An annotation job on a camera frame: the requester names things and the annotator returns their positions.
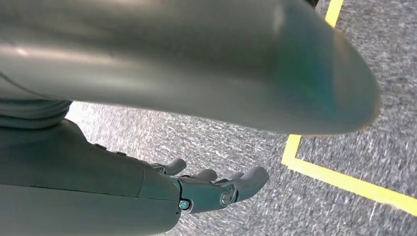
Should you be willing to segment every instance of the floor marking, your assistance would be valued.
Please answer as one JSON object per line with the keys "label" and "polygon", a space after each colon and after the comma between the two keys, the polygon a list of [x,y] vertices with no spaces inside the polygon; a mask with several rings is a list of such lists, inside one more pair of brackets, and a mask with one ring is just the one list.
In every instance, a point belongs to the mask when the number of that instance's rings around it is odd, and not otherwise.
{"label": "floor marking", "polygon": [[[330,1],[326,21],[332,27],[336,25],[342,4],[343,0]],[[288,169],[417,216],[417,199],[415,198],[296,158],[300,141],[300,135],[290,134],[288,137],[281,160],[281,163]]]}

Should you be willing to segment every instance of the yellow tape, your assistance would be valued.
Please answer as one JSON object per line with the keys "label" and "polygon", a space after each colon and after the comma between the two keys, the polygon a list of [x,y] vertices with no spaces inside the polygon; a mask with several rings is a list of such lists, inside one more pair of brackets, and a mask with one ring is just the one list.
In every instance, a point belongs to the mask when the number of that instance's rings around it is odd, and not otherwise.
{"label": "yellow tape", "polygon": [[[332,27],[336,25],[342,4],[343,0],[330,1],[326,21]],[[415,198],[297,159],[296,155],[300,141],[300,135],[291,134],[288,137],[287,145],[285,146],[281,160],[281,163],[288,166],[288,169],[334,185],[338,188],[345,189],[349,192],[356,193],[376,202],[389,204],[397,209],[417,216],[417,199]]]}
{"label": "yellow tape", "polygon": [[291,161],[297,155],[298,146],[301,140],[301,135],[290,134],[285,145],[284,154],[282,155],[281,163],[289,166]]}
{"label": "yellow tape", "polygon": [[297,158],[291,159],[288,169],[321,180],[349,192],[356,193],[376,202],[392,205],[395,208],[417,216],[417,199],[407,195],[379,187]]}
{"label": "yellow tape", "polygon": [[336,26],[337,18],[342,9],[343,0],[331,0],[327,9],[326,22],[333,28]]}

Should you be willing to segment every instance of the gray carpet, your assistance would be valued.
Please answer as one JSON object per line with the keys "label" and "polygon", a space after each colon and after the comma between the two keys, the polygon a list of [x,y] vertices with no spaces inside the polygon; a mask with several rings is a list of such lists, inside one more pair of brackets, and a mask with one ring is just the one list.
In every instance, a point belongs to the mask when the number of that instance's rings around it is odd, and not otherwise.
{"label": "gray carpet", "polygon": [[[328,0],[317,11],[325,15]],[[345,0],[337,29],[379,80],[381,115],[372,127],[303,138],[299,158],[417,198],[417,1]],[[220,176],[266,167],[253,199],[217,212],[182,216],[168,236],[415,236],[417,218],[289,171],[287,135],[175,114],[75,103],[68,118],[87,138],[148,162],[183,158],[186,174]]]}

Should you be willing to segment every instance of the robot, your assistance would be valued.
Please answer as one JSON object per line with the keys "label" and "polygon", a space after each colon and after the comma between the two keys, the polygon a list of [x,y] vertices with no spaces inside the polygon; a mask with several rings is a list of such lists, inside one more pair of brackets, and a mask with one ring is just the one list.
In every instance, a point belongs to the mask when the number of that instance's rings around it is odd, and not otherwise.
{"label": "robot", "polygon": [[368,126],[376,80],[316,0],[0,0],[0,234],[146,236],[254,196],[268,173],[179,175],[90,144],[72,101],[280,133]]}

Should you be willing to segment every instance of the robotic hand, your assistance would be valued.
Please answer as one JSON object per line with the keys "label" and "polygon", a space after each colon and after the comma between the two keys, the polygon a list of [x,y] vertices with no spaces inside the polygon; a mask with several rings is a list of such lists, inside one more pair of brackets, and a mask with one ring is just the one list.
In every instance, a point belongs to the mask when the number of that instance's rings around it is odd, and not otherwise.
{"label": "robotic hand", "polygon": [[[186,167],[182,159],[167,165],[151,165],[164,175],[176,175]],[[179,208],[183,213],[200,213],[220,210],[229,204],[253,197],[267,182],[268,173],[262,167],[254,167],[244,173],[235,173],[229,178],[217,179],[217,173],[205,169],[195,176],[170,177],[180,190]]]}

